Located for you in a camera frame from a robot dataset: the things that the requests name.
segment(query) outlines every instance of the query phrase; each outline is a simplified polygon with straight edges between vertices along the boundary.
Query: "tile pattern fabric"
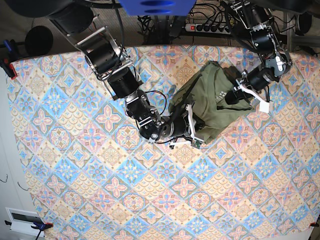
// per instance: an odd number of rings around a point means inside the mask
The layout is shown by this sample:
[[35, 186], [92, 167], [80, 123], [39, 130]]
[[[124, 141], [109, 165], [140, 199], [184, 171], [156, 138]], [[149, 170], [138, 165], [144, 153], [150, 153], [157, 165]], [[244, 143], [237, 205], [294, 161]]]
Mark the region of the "tile pattern fabric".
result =
[[[170, 99], [207, 61], [252, 70], [248, 50], [128, 48], [144, 90]], [[47, 239], [255, 240], [305, 231], [320, 214], [320, 64], [291, 54], [273, 110], [240, 117], [201, 149], [139, 138], [79, 52], [15, 62], [16, 144]], [[161, 95], [149, 94], [159, 110]]]

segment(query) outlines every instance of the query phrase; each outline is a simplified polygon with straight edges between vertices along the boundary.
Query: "table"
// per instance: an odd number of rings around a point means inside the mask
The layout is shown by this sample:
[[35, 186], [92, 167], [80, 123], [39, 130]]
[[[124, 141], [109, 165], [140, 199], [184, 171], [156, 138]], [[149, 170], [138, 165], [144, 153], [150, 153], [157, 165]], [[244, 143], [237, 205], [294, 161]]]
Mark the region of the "table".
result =
[[[169, 99], [207, 61], [240, 71], [260, 62], [237, 47], [127, 51], [142, 88]], [[255, 108], [200, 150], [142, 141], [80, 52], [13, 63], [12, 124], [35, 209], [54, 224], [47, 239], [255, 240], [307, 230], [320, 214], [320, 65], [290, 55], [290, 72], [270, 86], [271, 113]], [[163, 109], [161, 95], [149, 98]]]

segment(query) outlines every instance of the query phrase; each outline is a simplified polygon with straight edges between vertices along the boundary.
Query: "green cloth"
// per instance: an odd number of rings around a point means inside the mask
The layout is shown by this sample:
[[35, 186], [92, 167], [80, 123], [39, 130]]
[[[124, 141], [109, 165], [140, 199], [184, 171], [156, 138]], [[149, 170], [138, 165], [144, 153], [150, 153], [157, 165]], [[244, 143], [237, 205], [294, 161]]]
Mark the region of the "green cloth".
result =
[[202, 76], [190, 93], [195, 101], [192, 111], [205, 122], [205, 127], [197, 133], [204, 137], [206, 144], [209, 144], [229, 124], [237, 120], [238, 117], [250, 113], [253, 108], [245, 100], [240, 100], [235, 105], [228, 105], [224, 97], [216, 103], [216, 96], [219, 96], [221, 92], [227, 93], [233, 88], [233, 84], [228, 80], [219, 64], [210, 61], [173, 96], [169, 103], [170, 112], [182, 100], [183, 94], [199, 74]]

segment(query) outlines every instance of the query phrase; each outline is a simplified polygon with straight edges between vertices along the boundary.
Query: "white wall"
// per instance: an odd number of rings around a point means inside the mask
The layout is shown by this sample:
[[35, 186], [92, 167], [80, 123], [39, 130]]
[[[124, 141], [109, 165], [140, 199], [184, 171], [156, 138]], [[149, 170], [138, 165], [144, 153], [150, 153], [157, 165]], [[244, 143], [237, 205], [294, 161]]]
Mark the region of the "white wall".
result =
[[28, 188], [21, 167], [14, 129], [9, 110], [6, 75], [0, 68], [0, 240], [34, 240], [34, 236], [10, 231], [5, 220], [10, 221], [5, 207], [35, 212], [31, 196], [20, 185]]

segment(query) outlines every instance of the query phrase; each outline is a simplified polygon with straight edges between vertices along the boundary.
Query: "power strip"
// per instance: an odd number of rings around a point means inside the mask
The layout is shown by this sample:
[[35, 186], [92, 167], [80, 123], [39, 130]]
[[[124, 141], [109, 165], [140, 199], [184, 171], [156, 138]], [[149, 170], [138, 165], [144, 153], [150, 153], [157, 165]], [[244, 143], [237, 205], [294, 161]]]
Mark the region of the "power strip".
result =
[[209, 24], [206, 24], [203, 26], [203, 24], [186, 23], [184, 29], [187, 32], [193, 32], [193, 33], [229, 34], [230, 35], [230, 31], [225, 24], [220, 24], [219, 27], [217, 27], [217, 25], [212, 25], [210, 27]]

